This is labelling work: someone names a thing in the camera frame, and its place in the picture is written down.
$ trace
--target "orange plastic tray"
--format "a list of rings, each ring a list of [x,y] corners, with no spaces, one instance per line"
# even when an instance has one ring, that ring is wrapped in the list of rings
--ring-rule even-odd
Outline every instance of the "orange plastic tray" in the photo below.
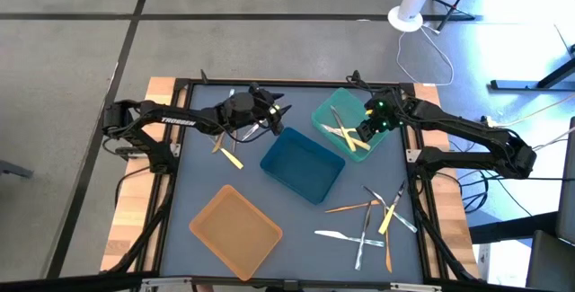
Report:
[[[190,230],[241,280],[248,280],[283,235],[231,185],[190,222]]]

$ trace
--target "floor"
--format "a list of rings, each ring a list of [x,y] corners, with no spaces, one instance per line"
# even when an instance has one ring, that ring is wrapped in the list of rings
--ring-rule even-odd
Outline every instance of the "floor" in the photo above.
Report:
[[[21,180],[0,176],[0,280],[42,275],[53,236],[72,192],[111,77],[117,99],[143,98],[150,76],[337,79],[358,69],[367,80],[410,80],[395,64],[400,33],[387,22],[141,21],[131,48],[129,21],[138,0],[2,0],[0,2],[0,159],[34,170]],[[385,14],[401,0],[142,0],[143,13]],[[439,89],[446,111],[468,119],[517,119],[567,93],[494,93],[494,78],[535,80],[566,62],[575,43],[575,0],[463,0],[477,22],[451,22],[432,36],[451,59],[456,79]],[[428,1],[423,13],[444,13]],[[34,20],[25,14],[48,13]],[[97,13],[94,20],[50,19]],[[402,43],[402,62],[419,80],[443,83],[448,68],[420,32]],[[513,127],[533,145],[567,129],[575,101]],[[465,147],[458,138],[454,141]],[[539,154],[534,174],[560,176],[565,146]],[[113,215],[113,192],[124,163],[101,152],[63,275],[99,269]],[[559,183],[505,181],[532,214],[557,208]],[[481,188],[471,187],[464,196]],[[493,183],[478,225],[523,217]]]

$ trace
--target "teal plastic bin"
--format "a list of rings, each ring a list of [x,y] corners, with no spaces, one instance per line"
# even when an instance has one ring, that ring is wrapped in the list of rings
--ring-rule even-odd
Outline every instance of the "teal plastic bin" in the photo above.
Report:
[[[337,121],[335,120],[335,117],[333,117],[331,109],[331,106],[333,106],[339,113],[341,121],[343,122],[343,126],[345,128],[355,128],[359,126],[361,121],[367,118],[366,109],[363,107],[363,104],[364,103],[360,99],[355,97],[348,90],[339,88],[312,114],[312,122],[314,123],[314,127],[321,131],[324,136],[330,139],[333,144],[335,144],[341,151],[345,152],[345,154],[349,155],[349,157],[355,162],[361,162],[365,160],[376,148],[377,144],[379,144],[379,142],[384,139],[384,137],[387,135],[387,131],[373,136],[373,138],[368,143],[371,146],[370,150],[367,151],[359,146],[356,146],[356,151],[352,152],[351,149],[349,149],[345,138],[339,137],[338,135],[327,131],[322,126],[322,124],[336,129],[340,128]],[[358,133],[355,131],[349,132],[348,134],[351,137],[360,140]]]

